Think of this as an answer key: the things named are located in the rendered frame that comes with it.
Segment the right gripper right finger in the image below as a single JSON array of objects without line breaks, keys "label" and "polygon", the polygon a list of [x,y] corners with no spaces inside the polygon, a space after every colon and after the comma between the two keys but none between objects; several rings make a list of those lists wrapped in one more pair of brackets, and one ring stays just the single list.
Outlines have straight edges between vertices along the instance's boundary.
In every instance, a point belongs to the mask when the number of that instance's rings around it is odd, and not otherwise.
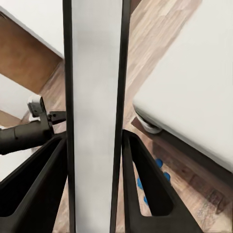
[{"label": "right gripper right finger", "polygon": [[[140,137],[122,130],[125,233],[203,233]],[[143,216],[133,162],[152,216]]]}]

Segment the hardback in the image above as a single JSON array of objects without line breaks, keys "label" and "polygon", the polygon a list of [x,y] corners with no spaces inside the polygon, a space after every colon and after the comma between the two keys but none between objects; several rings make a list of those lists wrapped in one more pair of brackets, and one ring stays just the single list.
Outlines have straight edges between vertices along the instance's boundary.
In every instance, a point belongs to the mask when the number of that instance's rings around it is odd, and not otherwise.
[{"label": "hardback", "polygon": [[116,233],[132,0],[62,0],[69,233]]}]

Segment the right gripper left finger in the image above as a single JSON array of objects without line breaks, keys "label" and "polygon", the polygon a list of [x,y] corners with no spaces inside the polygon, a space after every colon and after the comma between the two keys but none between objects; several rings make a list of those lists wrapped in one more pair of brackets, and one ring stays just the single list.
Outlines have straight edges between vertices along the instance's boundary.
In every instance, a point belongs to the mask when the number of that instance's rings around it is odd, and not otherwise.
[{"label": "right gripper left finger", "polygon": [[0,233],[52,233],[67,176],[64,131],[0,181]]}]

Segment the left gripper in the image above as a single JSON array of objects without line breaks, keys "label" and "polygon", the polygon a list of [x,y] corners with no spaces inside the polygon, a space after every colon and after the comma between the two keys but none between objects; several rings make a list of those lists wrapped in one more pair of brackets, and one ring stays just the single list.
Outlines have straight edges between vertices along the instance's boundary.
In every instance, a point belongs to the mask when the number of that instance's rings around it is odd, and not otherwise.
[{"label": "left gripper", "polygon": [[14,128],[17,147],[20,150],[40,147],[55,135],[53,125],[66,121],[66,111],[39,113],[40,121],[17,125]]}]

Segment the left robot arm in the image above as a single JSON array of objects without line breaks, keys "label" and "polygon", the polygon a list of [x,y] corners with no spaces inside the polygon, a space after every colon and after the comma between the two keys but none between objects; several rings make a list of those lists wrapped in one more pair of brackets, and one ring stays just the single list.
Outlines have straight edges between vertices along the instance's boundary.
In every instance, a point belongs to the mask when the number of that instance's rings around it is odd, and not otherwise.
[{"label": "left robot arm", "polygon": [[57,135],[53,125],[66,121],[66,111],[50,111],[47,115],[42,96],[32,94],[27,104],[29,124],[0,128],[0,155],[44,145]]}]

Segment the sandal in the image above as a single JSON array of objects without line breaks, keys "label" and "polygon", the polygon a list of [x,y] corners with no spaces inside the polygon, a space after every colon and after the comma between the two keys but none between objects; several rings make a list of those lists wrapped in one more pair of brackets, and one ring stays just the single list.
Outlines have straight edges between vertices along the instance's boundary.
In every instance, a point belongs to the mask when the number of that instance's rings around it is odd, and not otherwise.
[{"label": "sandal", "polygon": [[[164,172],[164,174],[166,175],[166,177],[168,178],[168,180],[170,180],[170,175],[167,172]],[[146,204],[148,204],[146,196],[144,196],[144,201],[145,201]]]},{"label": "sandal", "polygon": [[[163,162],[160,159],[155,159],[155,161],[157,162],[159,167],[161,167],[163,165]],[[140,181],[140,178],[137,179],[137,185],[138,185],[138,187],[142,188],[142,183]]]}]

